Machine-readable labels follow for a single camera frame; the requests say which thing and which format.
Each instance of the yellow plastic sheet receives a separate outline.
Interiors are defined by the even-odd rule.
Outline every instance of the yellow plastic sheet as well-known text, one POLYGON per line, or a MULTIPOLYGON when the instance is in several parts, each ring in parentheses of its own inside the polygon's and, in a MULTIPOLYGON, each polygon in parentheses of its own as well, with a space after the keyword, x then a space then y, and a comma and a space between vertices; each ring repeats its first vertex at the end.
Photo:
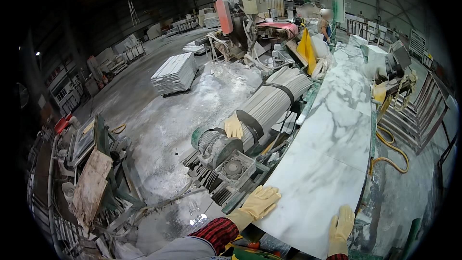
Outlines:
POLYGON ((311 75, 316 67, 316 58, 313 47, 311 46, 311 39, 309 38, 308 30, 306 29, 303 31, 302 40, 297 47, 297 51, 306 61, 308 61, 308 69, 306 73, 311 75))

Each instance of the cable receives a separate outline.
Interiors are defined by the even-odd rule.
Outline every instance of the cable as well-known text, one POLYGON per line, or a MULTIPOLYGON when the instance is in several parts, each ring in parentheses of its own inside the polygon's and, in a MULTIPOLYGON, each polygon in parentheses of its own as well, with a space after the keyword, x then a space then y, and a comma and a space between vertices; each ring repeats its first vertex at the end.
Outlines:
POLYGON ((271 149, 274 147, 274 144, 278 141, 279 136, 280 136, 281 133, 282 133, 282 129, 284 128, 284 124, 286 123, 286 119, 289 117, 289 113, 290 113, 291 107, 292 107, 292 105, 290 105, 290 107, 287 109, 286 117, 285 117, 284 120, 282 121, 281 128, 279 129, 279 133, 278 133, 278 135, 276 136, 276 139, 274 140, 274 142, 271 144, 271 148, 269 148, 269 150, 271 150, 271 149))
POLYGON ((125 123, 125 124, 119 125, 119 126, 118 126, 117 128, 115 128, 114 130, 111 130, 111 132, 113 132, 114 134, 120 134, 121 132, 123 132, 123 130, 125 130, 126 127, 127 127, 127 124, 125 123))
POLYGON ((377 137, 378 137, 385 145, 387 145, 388 147, 394 149, 395 151, 400 152, 400 153, 403 155, 404 159, 406 160, 406 169, 405 169, 405 170, 401 169, 401 168, 398 167, 392 160, 390 160, 390 159, 388 159, 388 158, 380 157, 380 158, 377 158, 377 159, 373 159, 373 160, 371 161, 371 168, 369 169, 369 175, 372 176, 372 169, 374 168, 374 164, 375 164, 376 162, 378 162, 378 161, 386 161, 386 162, 389 162, 393 167, 395 167, 395 169, 398 170, 398 172, 403 173, 403 174, 407 173, 407 171, 409 170, 409 160, 407 159, 406 154, 405 154, 402 150, 400 150, 399 148, 394 147, 394 146, 391 145, 393 142, 395 142, 395 137, 393 137, 393 134, 392 134, 389 130, 384 129, 384 128, 382 128, 381 126, 377 126, 377 127, 378 127, 379 129, 383 130, 384 132, 386 132, 387 134, 390 135, 391 141, 387 141, 387 140, 384 139, 384 137, 383 137, 381 134, 379 134, 378 131, 376 131, 377 137))

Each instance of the white marble slab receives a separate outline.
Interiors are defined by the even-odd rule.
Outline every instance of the white marble slab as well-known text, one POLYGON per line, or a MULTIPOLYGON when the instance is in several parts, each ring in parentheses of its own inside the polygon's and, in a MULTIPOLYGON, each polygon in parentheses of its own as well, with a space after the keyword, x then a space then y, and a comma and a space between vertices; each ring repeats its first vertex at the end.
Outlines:
POLYGON ((313 106, 266 185, 278 207, 256 225, 273 237, 326 259, 328 229, 341 205, 355 209, 369 161, 371 96, 362 51, 338 43, 313 106))
POLYGON ((321 99, 335 102, 342 107, 349 107, 361 113, 371 114, 371 89, 369 84, 358 82, 349 77, 329 71, 329 76, 319 89, 314 105, 321 99))
POLYGON ((366 175, 307 148, 305 142, 311 140, 305 133, 295 138, 265 184, 278 187, 282 198, 254 224, 300 251, 326 259, 332 216, 344 204, 356 208, 366 175))
POLYGON ((316 97, 302 127, 310 138, 306 146, 366 173, 371 146, 370 107, 367 115, 331 97, 316 97))
POLYGON ((367 45, 367 40, 355 34, 351 34, 348 44, 355 47, 361 47, 362 45, 367 45))

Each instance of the yellow rubber glove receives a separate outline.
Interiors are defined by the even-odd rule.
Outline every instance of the yellow rubber glove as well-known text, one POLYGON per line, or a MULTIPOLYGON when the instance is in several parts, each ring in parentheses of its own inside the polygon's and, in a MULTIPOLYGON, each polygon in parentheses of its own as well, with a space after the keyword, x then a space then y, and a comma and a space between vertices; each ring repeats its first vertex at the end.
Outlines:
POLYGON ((335 254, 348 256, 347 239, 353 230, 354 213, 350 205, 343 205, 339 209, 339 215, 332 217, 329 229, 329 251, 327 257, 335 254))
POLYGON ((276 202, 281 198, 281 194, 278 191, 278 188, 271 186, 265 188, 258 186, 249 195, 242 207, 235 209, 226 218, 234 222, 239 232, 241 232, 251 222, 263 218, 276 207, 276 202))
POLYGON ((241 139, 242 136, 244 136, 242 124, 239 118, 237 118, 236 112, 234 112, 231 117, 225 119, 225 131, 227 137, 237 137, 241 139))

